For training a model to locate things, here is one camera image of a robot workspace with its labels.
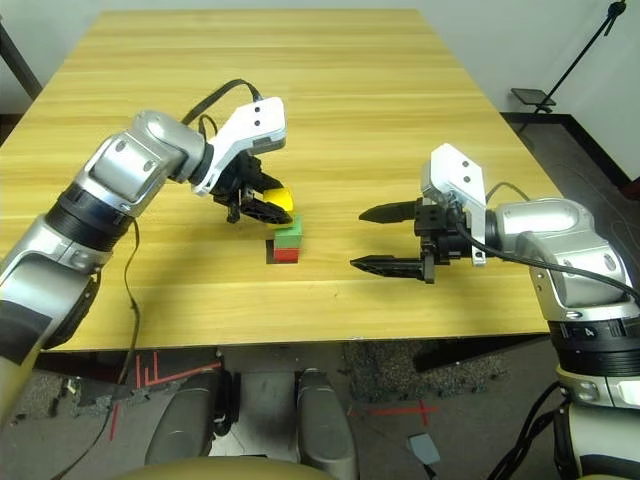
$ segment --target silver robot arm segment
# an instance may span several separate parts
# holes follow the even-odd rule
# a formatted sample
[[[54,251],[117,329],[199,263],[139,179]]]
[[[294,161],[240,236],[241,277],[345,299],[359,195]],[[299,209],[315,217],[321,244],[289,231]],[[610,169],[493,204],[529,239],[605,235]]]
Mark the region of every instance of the silver robot arm segment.
[[[481,168],[447,144],[432,152],[421,187],[416,201],[379,205],[360,215],[376,223],[413,219],[420,257],[369,255],[352,265],[434,283],[435,265],[462,257],[471,257],[474,266],[488,263],[487,256],[537,263],[530,276],[560,361],[559,383],[570,400],[554,419],[561,476],[640,478],[640,308],[636,296],[623,291],[632,287],[627,269],[596,233],[591,213],[561,198],[489,210]],[[472,240],[484,245],[486,255]],[[559,272],[554,265],[587,276]]]
[[[284,145],[282,101],[267,98],[239,107],[227,123],[229,127],[225,124],[220,132],[223,135],[207,143],[165,114],[141,112],[129,130],[100,145],[51,210],[35,219],[3,259],[0,426],[40,350],[73,335],[98,292],[93,275],[107,263],[113,246],[167,179],[189,181],[194,193],[203,195],[216,186],[236,155],[246,152],[254,177],[277,183],[261,174],[259,160],[249,154]],[[227,186],[246,184],[234,180],[236,170],[226,175]],[[202,184],[205,190],[198,188]]]

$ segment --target light wood tabletop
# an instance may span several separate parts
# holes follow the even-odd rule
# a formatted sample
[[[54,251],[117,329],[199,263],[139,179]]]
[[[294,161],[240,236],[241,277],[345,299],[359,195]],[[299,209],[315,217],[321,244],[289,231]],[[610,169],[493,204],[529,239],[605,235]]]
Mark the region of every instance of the light wood tabletop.
[[[421,167],[442,143],[479,163],[487,187],[505,180],[533,197],[558,195],[409,10],[103,14],[0,149],[0,255],[138,111],[180,119],[236,77],[284,100],[287,145],[261,159],[292,189],[303,217],[300,263],[267,265],[265,225],[228,224],[224,207],[168,183],[140,219],[130,271],[143,313],[139,347],[546,331],[524,266],[460,260],[425,285],[349,265],[368,254],[419,253],[411,222],[377,225],[358,214],[417,198]],[[223,122],[250,100],[240,87],[209,113]],[[493,204],[515,200],[506,191]],[[117,245],[96,303],[60,349],[128,346],[123,268],[132,236]]]

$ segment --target power cord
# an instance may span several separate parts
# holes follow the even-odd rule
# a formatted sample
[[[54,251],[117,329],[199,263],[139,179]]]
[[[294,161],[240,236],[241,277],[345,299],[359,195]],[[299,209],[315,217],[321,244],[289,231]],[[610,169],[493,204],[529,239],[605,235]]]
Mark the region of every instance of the power cord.
[[[100,437],[102,437],[102,434],[107,428],[109,419],[111,418],[111,412],[113,411],[113,408],[112,408],[113,396],[116,393],[116,389],[118,388],[119,385],[122,385],[124,383],[124,380],[127,377],[127,372],[129,371],[129,367],[131,366],[133,354],[135,353],[135,349],[136,349],[136,343],[138,342],[138,333],[140,331],[140,320],[142,317],[138,302],[136,301],[135,297],[133,296],[133,293],[131,292],[131,288],[129,286],[129,279],[128,279],[129,266],[131,265],[131,262],[133,261],[133,258],[135,257],[136,253],[138,252],[138,248],[140,247],[140,227],[138,226],[138,222],[136,221],[135,218],[133,219],[133,228],[134,228],[134,234],[135,234],[135,246],[124,267],[124,274],[123,274],[124,286],[127,290],[127,295],[129,295],[129,301],[131,302],[131,309],[133,310],[133,315],[134,315],[133,333],[131,335],[131,343],[129,345],[129,350],[127,351],[127,356],[125,357],[124,363],[122,364],[122,368],[120,369],[120,374],[118,375],[118,381],[113,387],[113,391],[111,393],[111,401],[109,402],[109,406],[107,407],[107,413],[104,416],[104,421],[102,422],[102,426],[100,427],[100,430],[98,430],[97,435],[95,436],[93,441],[89,444],[89,446],[84,450],[84,452],[82,452],[68,467],[64,468],[58,474],[54,475],[51,478],[51,480],[62,479],[76,465],[78,465],[78,463],[80,463],[84,457],[88,455],[88,453],[93,449],[93,447],[96,446],[96,444],[98,443],[98,440],[100,440]],[[98,284],[98,286],[100,286],[101,282],[102,282],[102,272],[98,272],[96,275],[96,283]]]
[[[489,190],[489,192],[487,193],[486,196],[486,202],[489,203],[489,200],[491,200],[491,197],[493,197],[493,195],[500,190],[500,188],[502,187],[507,187],[510,188],[511,190],[513,190],[514,192],[516,192],[518,195],[520,195],[522,197],[522,199],[526,202],[528,202],[529,200],[531,200],[529,198],[529,196],[524,193],[520,187],[518,187],[517,185],[511,183],[511,182],[498,182],[496,183],[493,188],[491,190]]]
[[[538,397],[538,399],[534,402],[527,414],[527,418],[522,425],[522,429],[520,430],[520,434],[518,435],[518,439],[516,440],[515,445],[511,450],[507,452],[507,454],[502,457],[502,460],[498,462],[496,467],[487,477],[487,480],[502,480],[506,478],[510,478],[511,475],[518,469],[518,467],[522,464],[522,461],[529,453],[529,449],[531,448],[531,444],[533,440],[540,434],[544,429],[551,423],[553,420],[553,414],[555,410],[550,412],[546,412],[540,415],[537,419],[534,420],[538,410],[542,404],[549,398],[549,396],[560,386],[560,382],[553,382],[549,385],[542,395]]]
[[[233,88],[235,88],[235,87],[237,87],[239,85],[246,85],[247,86],[247,88],[251,92],[251,96],[253,97],[253,101],[254,102],[262,100],[262,95],[260,95],[260,92],[258,92],[258,89],[256,87],[251,85],[246,80],[243,80],[241,78],[236,78],[235,80],[231,80],[231,81],[225,83],[224,85],[222,85],[220,88],[218,88],[216,91],[214,91],[211,95],[206,97],[204,100],[202,100],[200,103],[198,103],[195,107],[193,107],[191,110],[189,110],[189,112],[181,120],[181,123],[183,123],[185,125],[189,125],[196,118],[198,118],[198,116],[202,115],[209,107],[211,107],[211,105],[213,105],[218,100],[220,100],[231,89],[233,89]]]
[[[566,265],[559,265],[556,263],[545,262],[543,260],[534,260],[532,258],[522,257],[520,255],[516,255],[513,253],[506,253],[506,252],[503,252],[502,250],[498,250],[496,248],[485,245],[482,242],[479,242],[478,240],[473,238],[465,228],[464,217],[462,214],[462,207],[459,203],[456,202],[454,204],[453,211],[455,212],[455,215],[456,215],[456,230],[465,240],[467,240],[471,245],[476,247],[478,250],[491,254],[494,257],[507,260],[509,262],[521,263],[522,265],[528,265],[530,267],[542,268],[545,270],[553,270],[555,272],[568,273],[571,275],[580,275],[581,277],[586,277],[586,278],[590,278],[591,280],[595,280],[597,282],[605,283],[611,287],[617,288],[618,290],[622,290],[624,293],[626,293],[631,298],[633,298],[636,304],[640,305],[640,293],[638,293],[635,289],[633,289],[629,285],[626,285],[612,278],[605,277],[604,275],[600,275],[599,273],[591,272],[589,270],[583,270],[581,268],[568,267]]]
[[[207,115],[206,113],[203,113],[202,115],[200,115],[200,117],[198,117],[198,132],[206,140],[208,135],[207,135],[207,127],[204,124],[205,120],[207,120],[213,126],[213,133],[215,135],[218,134],[218,125],[216,124],[215,120],[211,118],[209,115]]]

